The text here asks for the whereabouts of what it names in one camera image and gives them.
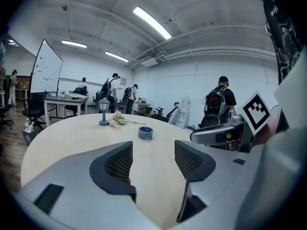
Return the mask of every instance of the ceiling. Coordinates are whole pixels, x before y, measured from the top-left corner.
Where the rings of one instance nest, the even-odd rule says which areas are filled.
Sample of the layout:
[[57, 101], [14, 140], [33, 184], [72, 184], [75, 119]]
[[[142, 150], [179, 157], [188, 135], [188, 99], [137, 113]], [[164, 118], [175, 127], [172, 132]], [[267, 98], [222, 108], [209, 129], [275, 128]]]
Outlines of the ceiling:
[[[140, 6], [171, 35], [165, 40], [132, 11]], [[261, 0], [35, 0], [33, 33], [54, 48], [115, 61], [129, 68], [151, 52], [159, 62], [190, 55], [233, 54], [275, 59]], [[87, 49], [62, 40], [87, 44]], [[105, 55], [109, 51], [128, 63]]]

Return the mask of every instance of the blue tape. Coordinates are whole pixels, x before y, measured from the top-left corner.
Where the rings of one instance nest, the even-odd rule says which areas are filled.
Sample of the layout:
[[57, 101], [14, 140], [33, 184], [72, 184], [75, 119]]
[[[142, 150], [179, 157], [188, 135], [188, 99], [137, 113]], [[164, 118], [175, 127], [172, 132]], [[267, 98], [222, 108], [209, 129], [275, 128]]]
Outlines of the blue tape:
[[152, 128], [142, 126], [139, 128], [138, 136], [143, 140], [151, 140], [153, 139], [153, 133], [154, 130]]

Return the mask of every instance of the lamp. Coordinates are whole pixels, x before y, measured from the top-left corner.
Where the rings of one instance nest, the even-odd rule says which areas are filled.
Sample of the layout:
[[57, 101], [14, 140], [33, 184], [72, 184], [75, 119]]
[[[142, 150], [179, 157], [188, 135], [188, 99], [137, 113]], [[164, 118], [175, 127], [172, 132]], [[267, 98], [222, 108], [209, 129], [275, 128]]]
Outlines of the lamp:
[[106, 111], [109, 108], [110, 101], [108, 101], [106, 98], [103, 98], [102, 100], [98, 101], [100, 110], [102, 110], [102, 120], [99, 121], [99, 125], [101, 126], [108, 126], [109, 123], [106, 121]]

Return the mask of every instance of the white round table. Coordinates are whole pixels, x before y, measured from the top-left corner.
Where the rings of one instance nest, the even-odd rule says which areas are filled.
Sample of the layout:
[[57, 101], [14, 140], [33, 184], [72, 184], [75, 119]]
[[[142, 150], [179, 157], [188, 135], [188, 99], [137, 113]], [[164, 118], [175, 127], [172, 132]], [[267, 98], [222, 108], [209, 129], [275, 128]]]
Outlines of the white round table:
[[153, 128], [153, 140], [138, 137], [143, 125], [100, 126], [102, 114], [64, 119], [43, 130], [28, 147], [21, 167], [22, 186], [64, 157], [132, 140], [130, 179], [136, 187], [138, 208], [162, 229], [176, 225], [186, 180], [175, 162], [174, 141], [189, 140], [189, 133], [156, 119], [124, 116]]

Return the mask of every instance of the trash bin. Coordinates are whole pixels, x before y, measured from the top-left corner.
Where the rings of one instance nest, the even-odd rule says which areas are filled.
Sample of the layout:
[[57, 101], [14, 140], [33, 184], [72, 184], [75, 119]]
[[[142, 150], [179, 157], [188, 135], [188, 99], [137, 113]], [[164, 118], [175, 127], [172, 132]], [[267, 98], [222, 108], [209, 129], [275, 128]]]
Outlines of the trash bin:
[[23, 133], [25, 142], [29, 146], [38, 134], [38, 127], [34, 127], [31, 133], [28, 133], [23, 129], [22, 133]]

